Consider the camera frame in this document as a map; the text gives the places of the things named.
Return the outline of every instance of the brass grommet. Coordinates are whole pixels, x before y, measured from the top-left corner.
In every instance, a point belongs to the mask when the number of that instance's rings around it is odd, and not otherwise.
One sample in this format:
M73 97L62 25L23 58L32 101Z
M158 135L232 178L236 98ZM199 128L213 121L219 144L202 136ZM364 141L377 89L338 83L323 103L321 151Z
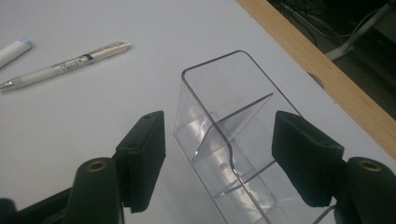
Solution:
M88 165L87 171L98 172L105 169L106 167L107 167L107 162L105 161L93 161Z
M359 161L359 165L364 169L373 172L380 172L382 170L381 166L372 161Z

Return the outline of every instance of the cable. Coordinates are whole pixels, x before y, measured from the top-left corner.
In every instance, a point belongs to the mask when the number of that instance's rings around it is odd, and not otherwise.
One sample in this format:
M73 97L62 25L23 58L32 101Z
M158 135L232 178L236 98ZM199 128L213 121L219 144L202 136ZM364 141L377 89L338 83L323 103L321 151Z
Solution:
M376 12L379 10L379 8L378 8L378 9L376 9L376 10L370 12L369 14L367 14L367 15L359 22L359 24L355 27L355 29L353 30L353 32L352 32L351 34L349 34L349 35L339 35L339 34L337 34L337 33L334 31L334 29L332 29L332 28L331 28L328 24L326 24L324 21L321 21L321 20L319 20L318 18L316 18L315 16L312 16L312 15L310 15L310 14L308 14L308 13L305 13L306 16L308 16L308 17L314 19L315 21L318 21L318 22L322 23L322 24L325 25L328 29L330 29L332 32L335 33L335 35L327 35L327 34L324 34L322 31L320 31L316 25L312 24L311 21L308 21L304 16L302 16L300 13L298 13L297 11L295 11L293 8L287 6L287 5L283 4L283 3L280 3L280 5L281 5L283 8L285 8L286 10L288 10L289 12L291 12L291 13L297 15L298 17L300 17L303 21L305 21L307 24L309 24L312 28L314 28L314 29L315 29L318 33L320 33L321 35L324 35L324 36L327 36L327 37L331 37L331 38L334 38L334 37L335 37L335 38L339 38L339 39L340 39L340 37L350 37L350 36L354 35L354 34L358 31L358 29L361 27L361 24L362 24L369 16L371 16L372 14L376 13Z

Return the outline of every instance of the white pen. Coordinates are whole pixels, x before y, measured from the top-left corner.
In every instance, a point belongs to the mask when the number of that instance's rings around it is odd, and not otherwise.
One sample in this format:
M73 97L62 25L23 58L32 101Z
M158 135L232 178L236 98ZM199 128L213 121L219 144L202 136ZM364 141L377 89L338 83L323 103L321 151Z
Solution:
M33 46L32 41L27 38L22 38L15 41L14 43L0 49L0 67L3 67L6 63L11 62L26 50Z
M115 42L102 48L96 49L93 52L86 53L75 59L57 63L53 66L48 66L32 73L14 77L11 80L0 84L0 91L11 91L22 88L50 77L55 77L60 74L78 69L87 64L97 62L99 60L108 58L115 54L124 52L133 46L132 42Z

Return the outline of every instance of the clear plastic container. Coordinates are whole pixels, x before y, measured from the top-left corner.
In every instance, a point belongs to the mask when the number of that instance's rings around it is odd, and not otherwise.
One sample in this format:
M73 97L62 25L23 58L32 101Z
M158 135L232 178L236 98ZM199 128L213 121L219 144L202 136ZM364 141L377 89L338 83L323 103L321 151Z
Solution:
M314 223L325 210L271 155L277 110L299 114L244 51L182 73L174 137L226 223Z

